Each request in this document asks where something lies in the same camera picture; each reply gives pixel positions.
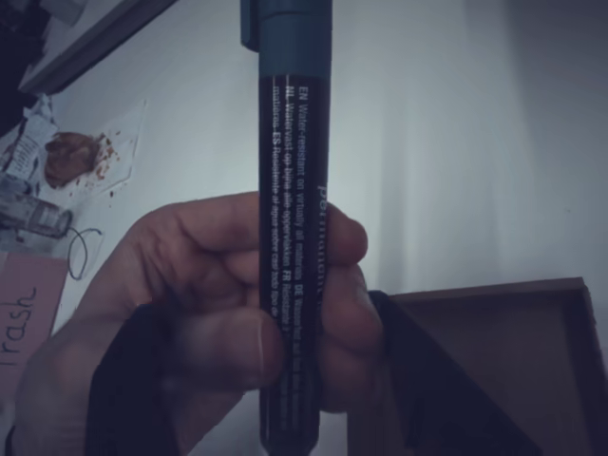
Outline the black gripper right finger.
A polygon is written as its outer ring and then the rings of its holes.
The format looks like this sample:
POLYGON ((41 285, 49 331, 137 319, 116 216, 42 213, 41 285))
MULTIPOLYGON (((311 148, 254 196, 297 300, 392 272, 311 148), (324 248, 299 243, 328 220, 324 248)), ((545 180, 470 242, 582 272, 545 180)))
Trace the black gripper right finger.
POLYGON ((470 378, 403 306, 370 299, 386 337, 404 446, 415 455, 540 455, 542 449, 470 378))

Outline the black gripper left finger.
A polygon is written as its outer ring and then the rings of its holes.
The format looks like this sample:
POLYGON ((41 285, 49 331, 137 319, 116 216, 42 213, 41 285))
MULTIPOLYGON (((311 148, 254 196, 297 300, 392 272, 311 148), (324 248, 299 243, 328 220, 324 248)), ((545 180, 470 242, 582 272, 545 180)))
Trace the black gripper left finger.
POLYGON ((168 312, 139 307, 120 327, 89 389, 91 455, 182 455, 166 397, 168 312))

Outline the person's left hand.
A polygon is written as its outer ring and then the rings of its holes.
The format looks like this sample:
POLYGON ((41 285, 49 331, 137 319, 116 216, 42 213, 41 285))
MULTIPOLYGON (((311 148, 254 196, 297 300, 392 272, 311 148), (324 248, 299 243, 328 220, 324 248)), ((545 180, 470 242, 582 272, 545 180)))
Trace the person's left hand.
MULTIPOLYGON (((383 327, 360 260, 363 226, 327 209, 328 273, 317 359, 322 407, 372 403, 382 385, 383 327)), ((243 395, 283 365, 273 319, 261 310, 258 196, 164 206, 140 218, 91 280, 73 316, 29 360, 15 400, 15 455, 81 455, 94 371, 141 305, 167 309, 174 339, 162 354, 161 393, 181 454, 243 395)))

